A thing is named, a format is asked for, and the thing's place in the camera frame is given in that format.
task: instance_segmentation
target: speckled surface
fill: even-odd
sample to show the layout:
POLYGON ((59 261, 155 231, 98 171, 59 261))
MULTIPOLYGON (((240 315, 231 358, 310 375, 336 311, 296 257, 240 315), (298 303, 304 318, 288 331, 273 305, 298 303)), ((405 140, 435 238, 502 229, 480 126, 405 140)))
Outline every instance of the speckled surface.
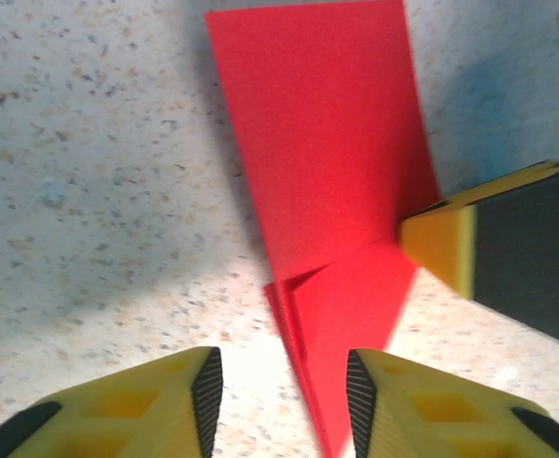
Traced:
MULTIPOLYGON (((0 422, 219 344, 217 454, 317 456, 201 18, 280 3, 0 1, 0 422)), ((559 157, 559 0, 518 3, 407 2, 446 192, 559 157)), ((427 274, 391 351, 559 419, 559 344, 427 274)))

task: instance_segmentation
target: black rubber pad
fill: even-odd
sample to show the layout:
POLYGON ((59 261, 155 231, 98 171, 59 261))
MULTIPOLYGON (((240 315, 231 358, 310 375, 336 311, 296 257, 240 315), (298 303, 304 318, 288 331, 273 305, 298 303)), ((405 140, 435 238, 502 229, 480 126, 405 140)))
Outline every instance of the black rubber pad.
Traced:
POLYGON ((559 339, 559 173, 477 203, 474 300, 559 339))
POLYGON ((203 363, 191 389, 203 458, 211 458, 214 451, 223 384, 220 349, 215 347, 203 363))
POLYGON ((552 418, 522 407, 514 407, 512 413, 531 432, 559 454, 559 423, 552 418))
POLYGON ((377 387, 356 350, 347 358, 347 404, 356 458, 366 458, 373 432, 377 387))
POLYGON ((59 410, 61 405, 56 402, 32 406, 18 412, 0 425, 0 458, 7 458, 17 450, 59 410))

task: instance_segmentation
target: red sheet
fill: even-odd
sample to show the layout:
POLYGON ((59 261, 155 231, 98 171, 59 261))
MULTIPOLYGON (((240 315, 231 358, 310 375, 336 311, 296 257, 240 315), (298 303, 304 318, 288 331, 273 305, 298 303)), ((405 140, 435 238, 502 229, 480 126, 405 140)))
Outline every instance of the red sheet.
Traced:
POLYGON ((275 279, 269 299, 323 453, 337 456, 347 351, 386 344, 414 272, 398 223, 439 198, 403 4, 207 21, 275 279))

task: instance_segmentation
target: red paper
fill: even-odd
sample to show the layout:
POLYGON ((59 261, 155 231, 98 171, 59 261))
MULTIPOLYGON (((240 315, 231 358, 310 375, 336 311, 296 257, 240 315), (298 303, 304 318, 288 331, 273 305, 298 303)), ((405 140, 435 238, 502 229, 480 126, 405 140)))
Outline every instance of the red paper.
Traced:
POLYGON ((342 362, 385 345, 413 275, 398 223, 439 198, 403 4, 207 20, 275 279, 267 292, 324 455, 337 456, 342 362))

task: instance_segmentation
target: granite countertop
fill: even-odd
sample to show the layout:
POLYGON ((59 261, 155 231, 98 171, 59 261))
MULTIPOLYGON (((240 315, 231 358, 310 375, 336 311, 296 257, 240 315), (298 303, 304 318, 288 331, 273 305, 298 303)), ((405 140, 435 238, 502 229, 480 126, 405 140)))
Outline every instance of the granite countertop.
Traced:
MULTIPOLYGON (((0 422, 219 344, 217 454, 317 455, 202 22, 280 3, 0 0, 0 422)), ((559 157, 559 0, 518 3, 407 2, 446 193, 559 157)), ((559 343, 425 272, 390 351, 559 420, 559 343)))

